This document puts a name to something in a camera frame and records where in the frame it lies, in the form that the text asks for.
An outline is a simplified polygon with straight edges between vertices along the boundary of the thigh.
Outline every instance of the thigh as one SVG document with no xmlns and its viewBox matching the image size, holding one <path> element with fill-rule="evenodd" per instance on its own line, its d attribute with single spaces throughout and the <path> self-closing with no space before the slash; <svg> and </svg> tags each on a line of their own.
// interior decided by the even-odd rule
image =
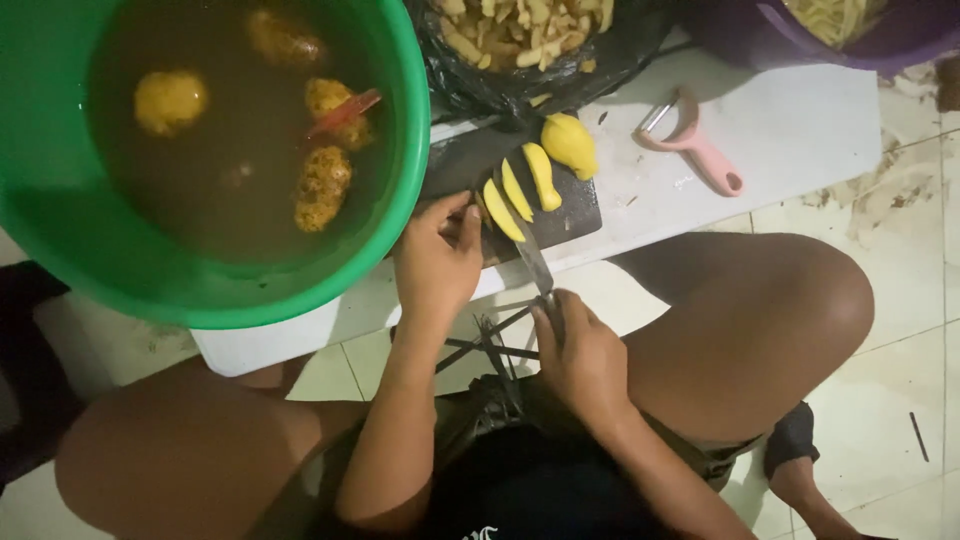
<svg viewBox="0 0 960 540">
<path fill-rule="evenodd" d="M 631 399 L 694 440 L 768 431 L 873 324 L 860 268 L 804 236 L 690 233 L 611 261 L 671 306 L 623 338 Z"/>
<path fill-rule="evenodd" d="M 286 379 L 269 375 L 248 379 Z M 78 516 L 118 537 L 240 538 L 365 412 L 285 401 L 194 358 L 93 404 L 61 445 L 57 483 Z"/>
</svg>

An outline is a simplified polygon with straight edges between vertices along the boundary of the knife handle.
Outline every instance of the knife handle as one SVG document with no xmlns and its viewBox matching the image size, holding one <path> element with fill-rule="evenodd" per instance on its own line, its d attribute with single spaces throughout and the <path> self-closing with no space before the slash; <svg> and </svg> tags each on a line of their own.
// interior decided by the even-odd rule
<svg viewBox="0 0 960 540">
<path fill-rule="evenodd" d="M 550 291 L 540 296 L 540 306 L 546 312 L 546 317 L 550 319 L 550 326 L 553 327 L 553 335 L 557 340 L 558 348 L 562 349 L 566 341 L 566 328 L 560 300 L 557 299 L 557 295 L 553 291 Z"/>
</svg>

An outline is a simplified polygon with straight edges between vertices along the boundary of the pink vegetable peeler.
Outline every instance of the pink vegetable peeler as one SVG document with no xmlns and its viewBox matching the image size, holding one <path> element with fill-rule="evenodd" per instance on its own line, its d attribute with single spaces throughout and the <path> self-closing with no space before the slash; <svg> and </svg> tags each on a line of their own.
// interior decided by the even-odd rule
<svg viewBox="0 0 960 540">
<path fill-rule="evenodd" d="M 681 110 L 681 124 L 686 127 L 665 140 L 655 140 L 650 132 L 660 123 L 668 111 L 678 103 Z M 643 147 L 661 152 L 685 152 L 700 169 L 706 180 L 721 195 L 738 197 L 743 192 L 743 179 L 733 165 L 713 146 L 707 137 L 700 133 L 700 104 L 685 86 L 677 88 L 674 100 L 667 105 L 653 109 L 634 132 L 636 141 Z"/>
</svg>

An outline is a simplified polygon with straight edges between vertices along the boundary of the red object in water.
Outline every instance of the red object in water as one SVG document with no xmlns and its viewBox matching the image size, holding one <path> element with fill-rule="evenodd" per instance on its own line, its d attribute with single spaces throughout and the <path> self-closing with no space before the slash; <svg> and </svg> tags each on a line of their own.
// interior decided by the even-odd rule
<svg viewBox="0 0 960 540">
<path fill-rule="evenodd" d="M 381 99 L 383 99 L 383 96 L 376 88 L 351 97 L 340 107 L 332 110 L 326 116 L 318 120 L 317 123 L 310 128 L 310 131 L 307 132 L 306 137 L 312 138 L 315 135 L 324 132 L 332 132 L 337 128 L 346 125 L 351 120 L 357 116 L 360 116 L 371 107 L 379 103 Z"/>
</svg>

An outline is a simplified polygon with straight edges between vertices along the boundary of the black cutting board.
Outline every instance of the black cutting board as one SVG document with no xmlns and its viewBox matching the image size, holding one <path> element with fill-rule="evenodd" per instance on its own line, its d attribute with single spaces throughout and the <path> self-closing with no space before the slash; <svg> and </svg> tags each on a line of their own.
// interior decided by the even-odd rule
<svg viewBox="0 0 960 540">
<path fill-rule="evenodd" d="M 541 249 L 599 231 L 603 220 L 593 180 L 578 180 L 570 169 L 559 163 L 553 162 L 553 184 L 564 203 L 552 212 L 540 209 L 533 174 L 520 147 L 531 141 L 539 143 L 541 130 L 542 124 L 513 134 L 484 128 L 434 144 L 430 147 L 420 199 L 428 201 L 464 189 L 476 189 L 506 158 L 534 210 L 530 230 Z M 486 227 L 483 250 L 485 267 L 519 257 L 513 241 L 500 230 L 494 232 Z"/>
</svg>

